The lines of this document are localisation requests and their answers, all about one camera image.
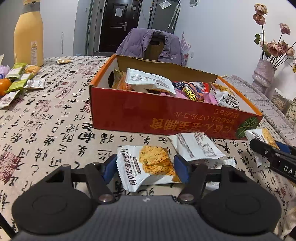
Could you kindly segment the green bar on table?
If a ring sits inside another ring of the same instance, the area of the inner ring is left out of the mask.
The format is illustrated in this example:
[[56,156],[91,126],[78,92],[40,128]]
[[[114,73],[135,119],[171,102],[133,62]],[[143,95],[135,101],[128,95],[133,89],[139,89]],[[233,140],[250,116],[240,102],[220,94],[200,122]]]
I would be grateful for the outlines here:
[[19,79],[21,74],[25,71],[27,63],[15,63],[12,69],[6,75],[6,78]]
[[34,77],[33,73],[25,73],[23,74],[19,79],[15,80],[8,90],[6,90],[6,93],[10,93],[12,91],[17,91],[23,89],[23,87],[26,85],[27,81]]

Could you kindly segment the small nut snack packet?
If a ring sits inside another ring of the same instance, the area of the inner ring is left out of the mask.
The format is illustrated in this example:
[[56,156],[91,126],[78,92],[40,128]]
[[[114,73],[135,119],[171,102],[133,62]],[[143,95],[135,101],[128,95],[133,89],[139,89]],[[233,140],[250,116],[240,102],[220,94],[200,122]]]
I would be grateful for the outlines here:
[[71,59],[57,59],[56,60],[56,63],[57,64],[68,64],[68,63],[71,63],[72,62],[72,60]]

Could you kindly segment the orange cardboard box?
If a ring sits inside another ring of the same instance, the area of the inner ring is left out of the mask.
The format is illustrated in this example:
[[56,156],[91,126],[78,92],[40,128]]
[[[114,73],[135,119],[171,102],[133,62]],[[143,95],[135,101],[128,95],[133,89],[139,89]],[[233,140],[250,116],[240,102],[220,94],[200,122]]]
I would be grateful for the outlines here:
[[109,80],[114,69],[128,68],[157,74],[177,81],[203,81],[225,87],[222,77],[173,63],[112,55],[89,85],[93,126],[96,129],[175,135],[204,132],[211,138],[243,140],[244,132],[255,129],[262,113],[240,91],[232,92],[239,109],[154,93],[112,89]]

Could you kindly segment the purple jacket on chair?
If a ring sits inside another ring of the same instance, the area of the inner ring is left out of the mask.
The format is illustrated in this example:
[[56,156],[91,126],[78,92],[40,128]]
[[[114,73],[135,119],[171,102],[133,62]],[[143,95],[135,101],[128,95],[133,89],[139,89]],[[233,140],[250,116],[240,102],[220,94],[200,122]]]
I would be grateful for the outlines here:
[[179,38],[171,33],[154,29],[133,28],[119,45],[116,54],[145,59],[144,53],[152,37],[165,40],[164,49],[158,61],[185,65]]

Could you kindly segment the red blue chips bag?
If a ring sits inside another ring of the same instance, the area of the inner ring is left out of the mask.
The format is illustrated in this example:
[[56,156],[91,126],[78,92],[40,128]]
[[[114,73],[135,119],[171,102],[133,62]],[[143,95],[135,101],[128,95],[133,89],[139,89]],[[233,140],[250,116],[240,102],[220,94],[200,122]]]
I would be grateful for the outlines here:
[[173,82],[175,89],[180,90],[189,100],[193,101],[204,101],[204,92],[210,91],[208,83],[201,81],[180,81]]

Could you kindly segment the yellow thermos bottle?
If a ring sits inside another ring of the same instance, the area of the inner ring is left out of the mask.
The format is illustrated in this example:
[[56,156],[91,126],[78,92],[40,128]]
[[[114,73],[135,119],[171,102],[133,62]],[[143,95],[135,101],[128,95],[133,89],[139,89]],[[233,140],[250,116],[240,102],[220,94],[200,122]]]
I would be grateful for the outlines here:
[[23,11],[14,30],[15,62],[40,67],[44,64],[43,31],[40,1],[23,1]]

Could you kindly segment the floral small vase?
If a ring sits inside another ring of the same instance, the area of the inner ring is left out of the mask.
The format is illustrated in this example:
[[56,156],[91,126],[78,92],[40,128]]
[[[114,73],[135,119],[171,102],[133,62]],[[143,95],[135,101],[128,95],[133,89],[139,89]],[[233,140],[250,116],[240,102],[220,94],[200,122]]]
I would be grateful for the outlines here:
[[295,126],[295,123],[296,123],[296,97],[291,102],[290,107],[288,108],[285,116],[286,116],[287,120],[292,124],[292,126]]

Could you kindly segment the purple tissue pack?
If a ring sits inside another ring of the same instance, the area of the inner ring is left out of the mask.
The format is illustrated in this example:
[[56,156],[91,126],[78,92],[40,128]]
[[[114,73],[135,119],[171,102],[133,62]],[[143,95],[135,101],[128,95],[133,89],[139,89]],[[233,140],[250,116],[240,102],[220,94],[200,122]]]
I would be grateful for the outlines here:
[[5,78],[5,76],[9,73],[9,71],[10,71],[10,66],[4,66],[3,64],[2,64],[2,61],[3,61],[3,59],[4,59],[4,54],[2,54],[1,56],[0,56],[0,79],[3,79],[3,78]]

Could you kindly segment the dried pink roses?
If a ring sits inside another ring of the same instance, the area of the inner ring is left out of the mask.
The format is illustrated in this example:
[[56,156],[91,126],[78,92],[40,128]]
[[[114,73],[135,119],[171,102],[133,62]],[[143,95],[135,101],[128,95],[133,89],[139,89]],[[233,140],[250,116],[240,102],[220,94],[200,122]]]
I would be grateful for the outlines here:
[[289,45],[284,39],[284,36],[291,34],[290,27],[287,24],[280,23],[280,37],[275,40],[267,41],[265,34],[266,16],[268,9],[265,4],[254,4],[253,20],[260,26],[261,32],[256,33],[254,42],[261,48],[261,58],[270,63],[275,69],[284,63],[287,63],[295,73],[295,42]]

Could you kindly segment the calligraphy print tablecloth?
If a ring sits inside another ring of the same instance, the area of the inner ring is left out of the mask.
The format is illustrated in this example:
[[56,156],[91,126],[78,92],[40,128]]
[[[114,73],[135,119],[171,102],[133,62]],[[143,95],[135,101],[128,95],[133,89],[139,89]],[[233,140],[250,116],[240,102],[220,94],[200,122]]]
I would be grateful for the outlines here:
[[[108,57],[70,57],[58,65],[45,59],[37,79],[45,77],[43,90],[27,91],[1,109],[1,214],[18,232],[11,207],[14,201],[57,167],[73,169],[104,162],[122,145],[161,146],[171,157],[176,152],[166,136],[95,130],[92,127],[88,85]],[[295,228],[295,185],[274,173],[269,163],[257,166],[248,141],[211,139],[235,167],[279,200],[282,211],[275,233],[287,240]],[[115,197],[121,195],[172,195],[180,184],[141,186],[137,193],[124,190],[115,177],[110,183]]]

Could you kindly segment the grey refrigerator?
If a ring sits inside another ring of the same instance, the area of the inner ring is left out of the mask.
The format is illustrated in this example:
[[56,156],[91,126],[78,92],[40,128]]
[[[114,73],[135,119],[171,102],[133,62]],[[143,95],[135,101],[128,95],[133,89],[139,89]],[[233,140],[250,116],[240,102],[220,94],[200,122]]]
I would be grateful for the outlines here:
[[173,34],[180,10],[181,1],[153,1],[148,28]]

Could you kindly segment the white oat crisp packet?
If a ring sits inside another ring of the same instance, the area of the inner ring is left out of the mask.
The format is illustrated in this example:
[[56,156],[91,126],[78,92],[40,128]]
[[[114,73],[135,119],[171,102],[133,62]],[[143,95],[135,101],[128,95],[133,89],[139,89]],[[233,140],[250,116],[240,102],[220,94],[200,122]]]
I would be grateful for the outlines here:
[[172,82],[165,77],[145,73],[140,70],[128,68],[126,75],[126,83],[130,85],[135,91],[147,92],[147,90],[154,90],[159,92],[166,92],[172,95],[176,94]]

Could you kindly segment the orange mandarin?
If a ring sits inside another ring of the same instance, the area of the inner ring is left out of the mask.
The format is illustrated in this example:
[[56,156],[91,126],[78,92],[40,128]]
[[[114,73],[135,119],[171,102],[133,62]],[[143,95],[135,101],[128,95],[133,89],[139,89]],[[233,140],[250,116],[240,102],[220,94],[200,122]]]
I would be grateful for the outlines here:
[[9,78],[0,79],[0,97],[6,95],[6,91],[11,86],[11,80]]

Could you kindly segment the wall panel box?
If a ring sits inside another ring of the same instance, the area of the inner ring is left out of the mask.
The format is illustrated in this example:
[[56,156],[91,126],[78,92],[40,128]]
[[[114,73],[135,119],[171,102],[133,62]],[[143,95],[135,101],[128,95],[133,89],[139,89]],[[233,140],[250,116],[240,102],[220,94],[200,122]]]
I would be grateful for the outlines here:
[[200,0],[190,0],[190,7],[198,6],[199,2],[200,2]]

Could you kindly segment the wooden chair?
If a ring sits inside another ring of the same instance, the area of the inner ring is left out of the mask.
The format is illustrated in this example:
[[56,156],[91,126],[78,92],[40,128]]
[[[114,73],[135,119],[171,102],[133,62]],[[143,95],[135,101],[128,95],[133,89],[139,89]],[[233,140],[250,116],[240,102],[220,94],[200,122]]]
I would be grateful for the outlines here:
[[144,53],[144,58],[148,60],[158,61],[165,45],[165,40],[159,37],[152,37],[149,45]]

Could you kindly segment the dark entrance door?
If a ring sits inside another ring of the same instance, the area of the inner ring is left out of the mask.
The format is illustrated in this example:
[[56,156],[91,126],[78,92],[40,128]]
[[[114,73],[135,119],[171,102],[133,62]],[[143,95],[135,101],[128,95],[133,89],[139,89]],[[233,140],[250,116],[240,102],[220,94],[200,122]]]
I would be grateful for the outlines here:
[[142,1],[107,0],[104,7],[99,52],[114,53],[131,29],[138,25]]

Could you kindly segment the pink snack packet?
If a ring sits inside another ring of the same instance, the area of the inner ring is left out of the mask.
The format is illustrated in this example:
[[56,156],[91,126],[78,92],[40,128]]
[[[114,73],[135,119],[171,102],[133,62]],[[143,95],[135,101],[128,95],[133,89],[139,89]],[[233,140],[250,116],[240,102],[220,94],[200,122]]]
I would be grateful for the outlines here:
[[[185,96],[185,93],[180,91],[180,90],[176,90],[176,94],[170,94],[170,93],[166,93],[166,92],[160,92],[159,95],[162,96],[170,96],[170,97],[177,97],[177,98],[182,98],[182,99],[188,99]],[[204,99],[202,100],[205,103],[210,103],[210,104],[215,104],[218,105],[217,100],[215,99],[215,97],[213,96],[213,94],[209,93],[209,92],[203,92],[204,95]]]

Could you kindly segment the white packet near mandarins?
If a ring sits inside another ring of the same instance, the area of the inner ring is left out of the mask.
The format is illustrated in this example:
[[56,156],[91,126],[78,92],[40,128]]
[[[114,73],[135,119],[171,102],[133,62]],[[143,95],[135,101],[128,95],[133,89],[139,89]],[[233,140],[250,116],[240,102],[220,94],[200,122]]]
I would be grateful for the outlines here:
[[6,108],[10,105],[10,103],[15,99],[15,97],[18,95],[20,90],[17,91],[11,91],[7,93],[5,96],[3,96],[0,100],[0,109]]

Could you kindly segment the white packet on table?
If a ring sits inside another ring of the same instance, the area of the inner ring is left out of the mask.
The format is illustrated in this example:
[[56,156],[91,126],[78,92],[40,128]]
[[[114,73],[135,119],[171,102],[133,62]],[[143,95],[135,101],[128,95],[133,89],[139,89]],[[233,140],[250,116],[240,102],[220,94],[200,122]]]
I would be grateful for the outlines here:
[[45,83],[46,83],[45,78],[41,78],[39,80],[30,79],[27,81],[27,83],[25,84],[25,86],[23,88],[24,89],[44,89]]

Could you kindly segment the pink flower vase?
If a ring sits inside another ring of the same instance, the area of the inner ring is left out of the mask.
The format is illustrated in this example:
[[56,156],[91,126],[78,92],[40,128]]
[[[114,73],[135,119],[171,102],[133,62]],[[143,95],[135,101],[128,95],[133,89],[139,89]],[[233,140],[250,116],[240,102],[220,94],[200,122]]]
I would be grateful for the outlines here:
[[252,86],[266,94],[266,91],[271,87],[275,72],[276,68],[269,61],[260,58],[252,75]]

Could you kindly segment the orange biscuit stick pack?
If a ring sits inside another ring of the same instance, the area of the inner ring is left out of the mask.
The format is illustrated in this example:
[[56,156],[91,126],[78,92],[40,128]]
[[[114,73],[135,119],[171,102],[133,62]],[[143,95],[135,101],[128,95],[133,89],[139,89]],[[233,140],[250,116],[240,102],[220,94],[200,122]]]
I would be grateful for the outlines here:
[[113,73],[114,82],[112,84],[112,89],[133,91],[133,88],[126,83],[126,72],[114,69]]

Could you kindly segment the folded grey patterned cloth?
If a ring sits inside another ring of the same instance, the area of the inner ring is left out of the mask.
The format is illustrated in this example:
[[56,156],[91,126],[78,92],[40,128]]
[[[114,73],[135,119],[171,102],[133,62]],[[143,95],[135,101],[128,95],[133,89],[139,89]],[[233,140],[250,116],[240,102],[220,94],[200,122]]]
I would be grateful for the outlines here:
[[260,128],[267,128],[275,140],[295,146],[295,131],[292,124],[263,93],[236,75],[222,77],[261,111],[263,120],[259,124]]

